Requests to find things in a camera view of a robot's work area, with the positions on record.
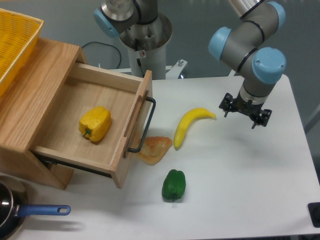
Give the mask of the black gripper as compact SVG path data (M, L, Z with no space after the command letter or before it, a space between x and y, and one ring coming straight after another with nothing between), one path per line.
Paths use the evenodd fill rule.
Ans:
M240 94L233 98L228 92L224 95L218 107L224 112L225 118L228 113L235 112L249 117L253 122L252 129L256 126L266 127L272 115L272 110L262 109L262 104L253 104L251 99L245 101Z

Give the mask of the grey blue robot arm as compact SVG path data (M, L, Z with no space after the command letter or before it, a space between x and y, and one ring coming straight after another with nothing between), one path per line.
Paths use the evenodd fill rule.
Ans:
M266 126L271 110L263 109L287 61L276 48L262 44L286 20L284 8L263 0L232 0L230 5L241 24L237 29L221 27L211 37L209 53L243 77L236 97L227 93L220 103L225 113L248 116L254 126ZM166 46L172 37L170 20L159 12L155 0L105 0L94 13L100 29L119 38L129 54L131 72L142 77L151 71L162 80L166 76Z

